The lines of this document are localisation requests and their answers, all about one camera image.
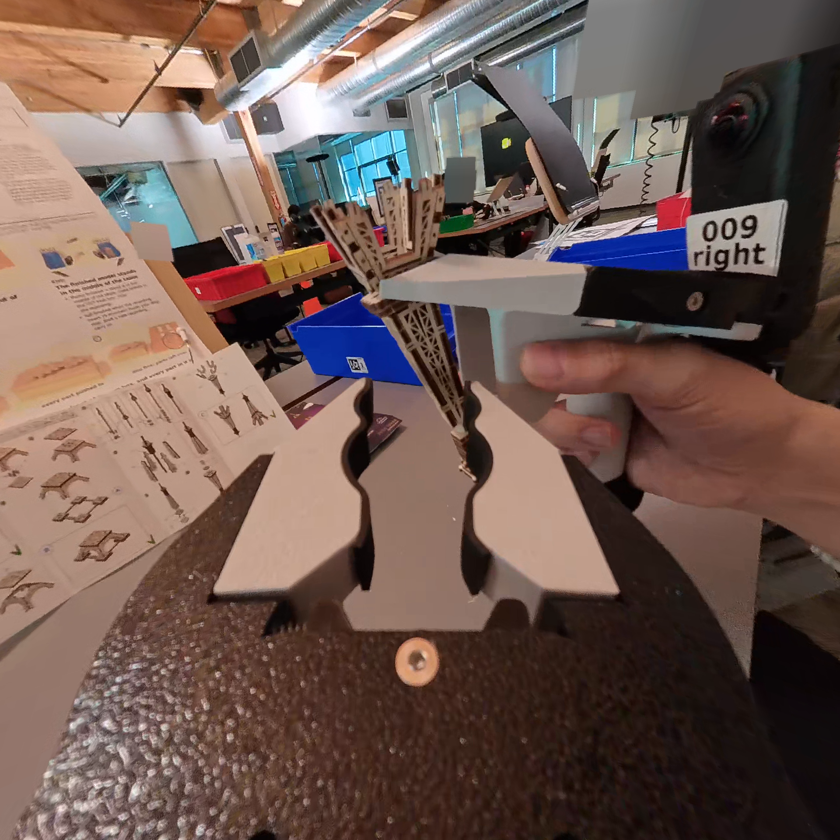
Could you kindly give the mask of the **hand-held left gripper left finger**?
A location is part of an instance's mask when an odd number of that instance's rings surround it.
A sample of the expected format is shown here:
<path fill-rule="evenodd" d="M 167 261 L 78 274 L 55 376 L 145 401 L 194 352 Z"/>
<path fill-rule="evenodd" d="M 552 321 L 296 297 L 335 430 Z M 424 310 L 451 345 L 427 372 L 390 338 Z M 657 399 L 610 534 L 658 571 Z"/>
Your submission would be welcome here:
<path fill-rule="evenodd" d="M 371 462 L 373 382 L 351 386 L 280 444 L 213 586 L 225 602 L 278 602 L 303 623 L 371 588 L 375 542 L 360 477 Z"/>

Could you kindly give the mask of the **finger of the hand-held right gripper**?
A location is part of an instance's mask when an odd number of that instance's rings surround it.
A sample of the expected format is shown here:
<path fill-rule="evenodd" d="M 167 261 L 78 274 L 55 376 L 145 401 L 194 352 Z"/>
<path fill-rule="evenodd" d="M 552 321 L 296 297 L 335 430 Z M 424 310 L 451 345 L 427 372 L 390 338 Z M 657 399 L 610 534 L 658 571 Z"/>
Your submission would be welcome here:
<path fill-rule="evenodd" d="M 438 256 L 384 279 L 387 301 L 443 303 L 488 313 L 496 394 L 517 415 L 534 424 L 563 392 L 542 392 L 520 370 L 522 349 L 550 340 L 611 340 L 632 343 L 635 325 L 617 316 L 577 316 L 587 266 L 537 259 Z"/>

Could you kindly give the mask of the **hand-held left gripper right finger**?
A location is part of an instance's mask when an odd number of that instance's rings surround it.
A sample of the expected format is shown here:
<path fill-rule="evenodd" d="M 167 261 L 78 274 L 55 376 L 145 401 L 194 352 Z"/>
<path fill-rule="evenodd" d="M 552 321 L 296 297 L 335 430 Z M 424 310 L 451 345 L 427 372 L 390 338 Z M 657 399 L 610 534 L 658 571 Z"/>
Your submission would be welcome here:
<path fill-rule="evenodd" d="M 461 573 L 471 595 L 524 607 L 531 625 L 561 600 L 620 590 L 560 452 L 479 383 L 465 386 Z"/>

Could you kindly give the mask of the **wooden tower model section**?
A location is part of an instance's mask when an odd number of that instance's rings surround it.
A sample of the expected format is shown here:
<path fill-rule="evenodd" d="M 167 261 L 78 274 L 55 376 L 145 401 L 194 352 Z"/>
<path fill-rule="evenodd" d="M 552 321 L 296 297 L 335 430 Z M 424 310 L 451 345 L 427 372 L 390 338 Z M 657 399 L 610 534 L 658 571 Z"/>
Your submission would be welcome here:
<path fill-rule="evenodd" d="M 310 213 L 366 291 L 362 304 L 383 320 L 449 425 L 460 456 L 459 470 L 477 481 L 467 464 L 464 386 L 440 307 L 428 302 L 388 301 L 381 292 L 384 280 L 426 267 L 434 257 L 445 207 L 444 181 L 442 175 L 435 174 L 421 179 L 417 189 L 407 179 L 400 186 L 384 184 L 385 246 L 379 244 L 367 210 L 357 203 L 338 206 L 329 199 Z"/>

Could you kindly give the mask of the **grey desk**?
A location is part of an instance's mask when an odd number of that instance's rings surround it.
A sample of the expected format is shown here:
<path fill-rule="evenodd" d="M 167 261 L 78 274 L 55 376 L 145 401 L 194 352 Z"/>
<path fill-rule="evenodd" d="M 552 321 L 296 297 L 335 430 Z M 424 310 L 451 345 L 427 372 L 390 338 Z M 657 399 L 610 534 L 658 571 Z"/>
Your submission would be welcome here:
<path fill-rule="evenodd" d="M 400 417 L 403 430 L 372 456 L 362 476 L 371 499 L 374 578 L 370 592 L 353 593 L 344 608 L 362 629 L 477 628 L 490 604 L 470 600 L 461 578 L 469 481 L 457 469 L 444 424 L 417 386 L 375 384 L 374 409 Z M 650 494 L 636 516 L 688 573 L 749 674 L 760 520 Z M 116 615 L 174 541 L 148 549 L 2 643 L 2 700 L 36 689 L 75 694 Z"/>

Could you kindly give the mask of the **person's right hand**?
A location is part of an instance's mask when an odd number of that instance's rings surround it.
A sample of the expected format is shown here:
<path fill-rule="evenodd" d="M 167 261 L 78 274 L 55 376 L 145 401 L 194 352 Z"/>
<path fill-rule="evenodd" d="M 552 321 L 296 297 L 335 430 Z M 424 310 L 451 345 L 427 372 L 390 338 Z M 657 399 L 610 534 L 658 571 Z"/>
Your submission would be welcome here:
<path fill-rule="evenodd" d="M 626 473 L 638 489 L 769 519 L 838 559 L 837 408 L 683 339 L 532 343 L 520 367 L 546 392 L 630 396 Z"/>

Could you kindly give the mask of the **blue plastic storage bin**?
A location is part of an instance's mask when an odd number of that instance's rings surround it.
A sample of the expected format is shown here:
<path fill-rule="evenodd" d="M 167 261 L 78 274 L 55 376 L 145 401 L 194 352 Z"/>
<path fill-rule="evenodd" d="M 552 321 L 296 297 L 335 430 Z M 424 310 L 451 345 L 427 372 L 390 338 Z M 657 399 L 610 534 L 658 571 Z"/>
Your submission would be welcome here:
<path fill-rule="evenodd" d="M 383 320 L 370 313 L 361 299 L 357 293 L 291 324 L 291 336 L 312 372 L 420 385 Z"/>
<path fill-rule="evenodd" d="M 631 270 L 687 270 L 686 230 L 646 228 L 621 237 L 584 241 L 556 248 L 549 261 Z"/>

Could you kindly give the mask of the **purple model kit box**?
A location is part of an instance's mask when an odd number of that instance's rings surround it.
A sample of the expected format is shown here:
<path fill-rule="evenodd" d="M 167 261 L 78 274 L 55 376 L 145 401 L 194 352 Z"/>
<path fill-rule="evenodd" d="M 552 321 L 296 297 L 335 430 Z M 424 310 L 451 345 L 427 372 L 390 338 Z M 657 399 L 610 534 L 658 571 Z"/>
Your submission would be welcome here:
<path fill-rule="evenodd" d="M 285 415 L 294 428 L 300 429 L 324 408 L 320 403 L 302 401 L 286 409 Z M 403 421 L 396 416 L 374 413 L 367 433 L 371 455 L 397 434 L 402 425 Z"/>

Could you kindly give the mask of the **black computer monitor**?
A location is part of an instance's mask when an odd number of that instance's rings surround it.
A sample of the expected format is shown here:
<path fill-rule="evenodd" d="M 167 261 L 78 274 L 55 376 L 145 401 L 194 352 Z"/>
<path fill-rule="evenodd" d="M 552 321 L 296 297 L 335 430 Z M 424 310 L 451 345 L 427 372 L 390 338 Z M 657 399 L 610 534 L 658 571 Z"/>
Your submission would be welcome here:
<path fill-rule="evenodd" d="M 485 183 L 494 187 L 499 180 L 530 171 L 526 142 L 530 134 L 516 118 L 480 127 L 480 144 Z"/>

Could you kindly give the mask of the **tan board with black sheet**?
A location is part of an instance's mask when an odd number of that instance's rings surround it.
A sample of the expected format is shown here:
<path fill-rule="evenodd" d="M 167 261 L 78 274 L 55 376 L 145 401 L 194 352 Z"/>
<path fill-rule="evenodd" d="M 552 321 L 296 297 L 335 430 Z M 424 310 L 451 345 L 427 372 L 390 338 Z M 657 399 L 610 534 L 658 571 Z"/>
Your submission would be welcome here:
<path fill-rule="evenodd" d="M 526 155 L 558 224 L 579 223 L 600 207 L 599 193 L 571 131 L 518 70 L 475 64 L 475 82 L 529 132 Z"/>

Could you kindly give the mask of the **white folded assembly instruction sheet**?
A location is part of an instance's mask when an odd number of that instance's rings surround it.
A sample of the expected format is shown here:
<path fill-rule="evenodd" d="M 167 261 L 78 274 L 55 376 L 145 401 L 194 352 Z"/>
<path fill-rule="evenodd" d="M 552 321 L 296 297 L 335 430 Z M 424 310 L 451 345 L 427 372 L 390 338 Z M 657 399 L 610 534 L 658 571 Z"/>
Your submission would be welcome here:
<path fill-rule="evenodd" d="M 3 430 L 2 644 L 194 522 L 293 430 L 238 346 Z"/>

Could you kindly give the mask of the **black office chair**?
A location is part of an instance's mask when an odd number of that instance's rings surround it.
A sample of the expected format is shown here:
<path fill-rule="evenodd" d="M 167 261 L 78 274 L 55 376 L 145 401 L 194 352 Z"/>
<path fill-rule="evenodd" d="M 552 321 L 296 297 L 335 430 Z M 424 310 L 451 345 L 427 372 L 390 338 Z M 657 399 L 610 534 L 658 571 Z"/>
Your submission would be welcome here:
<path fill-rule="evenodd" d="M 281 366 L 295 366 L 303 361 L 304 353 L 296 341 L 278 340 L 278 332 L 289 332 L 289 325 L 301 315 L 301 301 L 297 293 L 282 296 L 279 292 L 258 297 L 231 307 L 236 318 L 239 340 L 262 345 L 264 356 L 255 363 L 264 381 L 281 372 Z"/>

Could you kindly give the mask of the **wooden table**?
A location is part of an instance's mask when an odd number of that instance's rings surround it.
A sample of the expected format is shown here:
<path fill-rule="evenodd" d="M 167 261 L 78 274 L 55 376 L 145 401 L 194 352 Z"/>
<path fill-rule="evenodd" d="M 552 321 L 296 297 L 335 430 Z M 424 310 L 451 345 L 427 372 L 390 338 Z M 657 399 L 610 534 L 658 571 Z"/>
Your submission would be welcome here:
<path fill-rule="evenodd" d="M 325 277 L 327 275 L 337 274 L 338 272 L 346 268 L 347 265 L 345 261 L 338 260 L 329 263 L 326 266 L 317 267 L 312 271 L 302 272 L 298 275 L 285 278 L 284 280 L 278 282 L 269 282 L 264 286 L 258 287 L 253 290 L 247 290 L 232 297 L 221 299 L 219 301 L 199 300 L 198 303 L 201 305 L 201 307 L 206 313 L 214 314 L 224 309 L 239 306 L 258 298 L 262 298 L 275 293 L 279 294 L 282 291 L 291 290 L 294 287 L 304 286 L 305 284 L 315 281 L 318 278 Z"/>

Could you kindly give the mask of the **colour printed instruction poster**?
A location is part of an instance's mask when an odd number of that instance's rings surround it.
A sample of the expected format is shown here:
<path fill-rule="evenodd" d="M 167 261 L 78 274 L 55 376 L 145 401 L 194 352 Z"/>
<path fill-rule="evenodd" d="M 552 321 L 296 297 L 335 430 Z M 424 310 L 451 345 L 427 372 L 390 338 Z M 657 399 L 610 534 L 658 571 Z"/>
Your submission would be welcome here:
<path fill-rule="evenodd" d="M 2 84 L 2 429 L 190 369 L 212 350 Z"/>

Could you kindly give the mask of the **silver ventilation duct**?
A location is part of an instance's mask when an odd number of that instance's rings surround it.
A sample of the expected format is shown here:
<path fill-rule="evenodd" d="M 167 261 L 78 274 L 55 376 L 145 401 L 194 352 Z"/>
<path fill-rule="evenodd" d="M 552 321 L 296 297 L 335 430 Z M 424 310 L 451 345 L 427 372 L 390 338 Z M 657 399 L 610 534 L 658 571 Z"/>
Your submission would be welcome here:
<path fill-rule="evenodd" d="M 375 103 L 411 90 L 442 70 L 472 58 L 581 5 L 561 1 L 446 2 L 318 86 L 324 105 Z"/>
<path fill-rule="evenodd" d="M 298 81 L 329 79 L 371 53 L 438 2 L 308 1 L 289 9 L 268 30 L 269 3 L 262 23 L 227 54 L 226 71 L 214 96 L 224 112 L 243 112 Z"/>

